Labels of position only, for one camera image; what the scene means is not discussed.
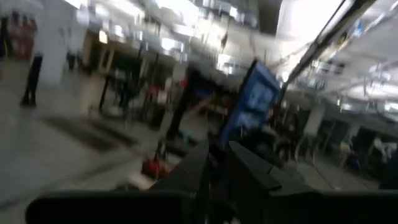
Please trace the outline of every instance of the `red bag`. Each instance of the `red bag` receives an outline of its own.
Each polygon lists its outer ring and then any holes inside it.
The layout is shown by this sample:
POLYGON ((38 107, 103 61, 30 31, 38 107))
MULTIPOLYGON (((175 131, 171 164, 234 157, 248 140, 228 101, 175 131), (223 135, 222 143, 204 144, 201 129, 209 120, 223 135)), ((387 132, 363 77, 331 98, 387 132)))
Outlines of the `red bag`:
POLYGON ((154 158, 146 159, 142 163, 141 174, 159 180, 170 173, 172 167, 167 165, 167 151, 162 153, 162 146, 163 142, 159 141, 154 158))

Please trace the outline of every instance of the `white pillar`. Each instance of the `white pillar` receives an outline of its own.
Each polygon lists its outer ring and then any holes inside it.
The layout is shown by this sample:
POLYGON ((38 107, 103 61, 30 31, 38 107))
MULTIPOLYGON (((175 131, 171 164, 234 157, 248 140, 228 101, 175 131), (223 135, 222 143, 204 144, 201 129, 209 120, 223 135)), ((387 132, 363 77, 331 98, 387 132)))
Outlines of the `white pillar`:
POLYGON ((58 85, 66 61, 76 8, 61 0, 43 0, 43 5, 33 54, 43 55, 39 82, 58 85))
POLYGON ((305 124, 304 133, 308 134, 309 136, 316 136, 319 127, 322 124, 323 115, 325 115, 325 105, 315 105, 311 110, 307 123, 305 124))
POLYGON ((179 82, 185 78, 187 72, 187 65, 182 63, 176 63, 173 68, 173 81, 179 82))
POLYGON ((78 53, 83 50, 83 43, 85 41, 87 28, 80 25, 76 19, 72 21, 69 50, 73 53, 78 53))

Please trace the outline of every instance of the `dark trousers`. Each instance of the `dark trousers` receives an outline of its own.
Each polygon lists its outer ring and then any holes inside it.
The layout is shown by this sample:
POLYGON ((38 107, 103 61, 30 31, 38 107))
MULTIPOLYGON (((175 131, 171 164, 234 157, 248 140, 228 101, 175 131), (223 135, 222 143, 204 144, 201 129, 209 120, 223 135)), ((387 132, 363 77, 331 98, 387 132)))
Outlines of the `dark trousers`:
POLYGON ((33 59, 32 66, 30 66, 29 75, 24 97, 22 98, 22 105, 35 105, 36 104, 36 88, 39 81, 39 73, 42 67, 43 56, 36 55, 33 59))

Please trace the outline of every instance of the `blue screen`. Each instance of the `blue screen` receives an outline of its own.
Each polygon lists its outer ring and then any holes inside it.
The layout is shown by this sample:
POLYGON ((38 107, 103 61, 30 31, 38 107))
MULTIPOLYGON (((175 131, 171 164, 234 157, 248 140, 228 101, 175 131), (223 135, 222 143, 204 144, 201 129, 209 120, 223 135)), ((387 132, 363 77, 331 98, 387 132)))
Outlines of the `blue screen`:
POLYGON ((220 132, 221 145, 225 147, 232 131, 262 126, 279 93, 280 87, 269 69, 255 61, 240 89, 235 107, 220 132))

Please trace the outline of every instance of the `gray floor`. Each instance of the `gray floor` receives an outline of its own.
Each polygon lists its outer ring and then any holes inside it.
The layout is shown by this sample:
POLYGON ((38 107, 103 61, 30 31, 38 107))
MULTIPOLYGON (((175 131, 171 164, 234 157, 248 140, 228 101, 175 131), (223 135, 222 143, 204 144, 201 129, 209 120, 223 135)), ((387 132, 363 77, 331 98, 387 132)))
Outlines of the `gray floor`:
MULTIPOLYGON (((87 116, 97 103, 103 81, 78 74, 64 74, 58 87, 39 85, 36 110, 22 110, 27 65, 2 65, 0 80, 0 223, 23 223, 24 209, 36 196, 58 189, 110 189, 141 168, 147 151, 155 148, 162 132, 135 124, 117 126, 139 144, 98 154, 45 125, 43 116, 87 116)), ((297 164, 306 183, 323 190, 367 190, 365 182, 341 169, 317 162, 317 169, 297 164)))

